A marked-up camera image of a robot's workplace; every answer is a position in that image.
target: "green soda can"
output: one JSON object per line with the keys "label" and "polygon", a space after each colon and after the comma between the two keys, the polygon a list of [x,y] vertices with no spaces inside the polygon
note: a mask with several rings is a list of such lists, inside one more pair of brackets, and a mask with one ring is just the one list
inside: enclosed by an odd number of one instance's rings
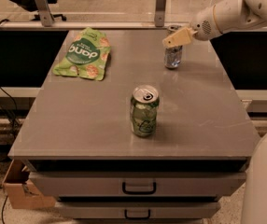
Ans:
{"label": "green soda can", "polygon": [[142,85],[134,89],[131,99],[131,122],[134,134],[146,137],[155,132],[159,104],[159,93],[154,87]]}

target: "chip bag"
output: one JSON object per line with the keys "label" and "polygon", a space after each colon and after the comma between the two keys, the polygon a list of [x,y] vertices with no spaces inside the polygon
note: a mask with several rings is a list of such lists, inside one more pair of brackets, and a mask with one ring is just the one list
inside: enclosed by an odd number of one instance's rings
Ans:
{"label": "chip bag", "polygon": [[54,66],[55,75],[102,80],[110,51],[106,35],[88,27],[71,44],[65,57]]}

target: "small can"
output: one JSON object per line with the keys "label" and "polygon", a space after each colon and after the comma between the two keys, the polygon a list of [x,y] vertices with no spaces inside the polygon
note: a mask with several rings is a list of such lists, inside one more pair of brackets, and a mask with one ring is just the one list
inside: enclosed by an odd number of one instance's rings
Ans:
{"label": "small can", "polygon": [[[167,28],[167,35],[177,31],[181,26],[171,25]],[[164,65],[169,69],[178,68],[182,58],[182,46],[177,46],[171,49],[166,49],[164,52]]]}
{"label": "small can", "polygon": [[146,137],[155,132],[159,104],[159,93],[154,87],[141,85],[134,89],[131,99],[131,122],[134,134]]}

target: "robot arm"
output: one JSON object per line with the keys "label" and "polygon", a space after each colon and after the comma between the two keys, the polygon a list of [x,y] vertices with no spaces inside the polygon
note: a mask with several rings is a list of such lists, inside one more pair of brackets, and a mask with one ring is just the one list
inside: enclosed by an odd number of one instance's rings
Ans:
{"label": "robot arm", "polygon": [[198,40],[267,26],[267,0],[223,0],[200,11],[190,26]]}

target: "can lid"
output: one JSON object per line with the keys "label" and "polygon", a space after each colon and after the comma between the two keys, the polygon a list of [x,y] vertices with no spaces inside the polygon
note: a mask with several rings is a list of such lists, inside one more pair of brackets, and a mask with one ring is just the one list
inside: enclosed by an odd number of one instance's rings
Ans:
{"label": "can lid", "polygon": [[173,34],[177,30],[179,30],[180,28],[181,28],[180,25],[170,25],[167,27],[167,33],[168,33],[168,35]]}
{"label": "can lid", "polygon": [[134,89],[133,97],[138,102],[147,104],[147,103],[155,102],[159,97],[159,93],[152,86],[141,85]]}

